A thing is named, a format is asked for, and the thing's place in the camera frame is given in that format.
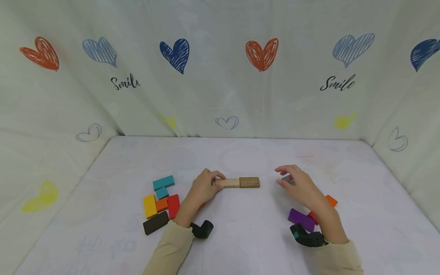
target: teal block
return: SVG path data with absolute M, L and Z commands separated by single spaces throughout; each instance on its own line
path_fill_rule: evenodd
M 287 180 L 288 177 L 289 176 L 285 176 L 282 180 Z
M 160 200 L 161 198 L 166 198 L 168 197 L 168 190 L 166 190 L 166 187 L 162 187 L 156 190 L 156 196 L 158 198 L 158 200 Z
M 163 179 L 160 179 L 160 180 L 153 181 L 154 191 L 156 191 L 157 189 L 162 188 L 162 187 L 170 187 L 173 185 L 174 185 L 174 177 L 172 175 L 165 177 Z

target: child's hand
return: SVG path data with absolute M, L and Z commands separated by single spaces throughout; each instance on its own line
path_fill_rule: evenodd
M 197 210 L 204 203 L 212 199 L 218 191 L 223 189 L 221 184 L 211 185 L 215 178 L 219 177 L 225 180 L 226 177 L 219 171 L 211 172 L 208 169 L 202 171 L 200 175 L 193 181 L 187 197 L 180 204 L 179 211 L 174 222 L 180 226 L 189 228 Z
M 284 188 L 290 197 L 293 197 L 300 204 L 309 208 L 313 212 L 319 212 L 322 208 L 326 208 L 330 204 L 325 196 L 313 183 L 310 176 L 296 165 L 285 165 L 275 169 L 282 176 L 289 173 L 285 180 L 277 180 L 276 182 Z
M 200 175 L 193 181 L 187 198 L 201 206 L 204 202 L 209 201 L 218 191 L 223 189 L 221 184 L 211 185 L 216 177 L 225 180 L 226 177 L 219 171 L 211 172 L 209 169 L 202 171 Z

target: fabric backdrop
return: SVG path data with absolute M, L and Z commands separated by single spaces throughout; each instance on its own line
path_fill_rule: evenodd
M 440 2 L 4 0 L 0 274 L 116 135 L 362 139 L 440 228 Z

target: orange heart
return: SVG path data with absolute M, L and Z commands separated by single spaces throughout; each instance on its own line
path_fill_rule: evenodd
M 59 60 L 55 49 L 46 39 L 42 37 L 35 38 L 35 47 L 37 51 L 26 47 L 20 48 L 22 54 L 30 61 L 40 65 L 43 68 L 57 71 L 59 68 Z
M 255 41 L 246 43 L 246 55 L 249 61 L 260 72 L 267 70 L 275 60 L 275 55 L 278 50 L 278 38 L 270 39 L 269 42 L 261 49 L 260 44 Z

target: white table surface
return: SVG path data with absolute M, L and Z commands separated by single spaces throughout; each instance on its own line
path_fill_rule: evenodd
M 313 249 L 295 242 L 289 199 L 273 169 L 297 164 L 336 206 L 366 274 L 439 274 L 440 234 L 374 151 L 361 141 L 113 138 L 16 271 L 17 275 L 141 274 L 163 228 L 146 236 L 142 198 L 173 175 L 183 200 L 204 169 L 257 176 L 261 187 L 224 189 L 195 223 L 214 224 L 195 240 L 178 274 L 313 274 Z

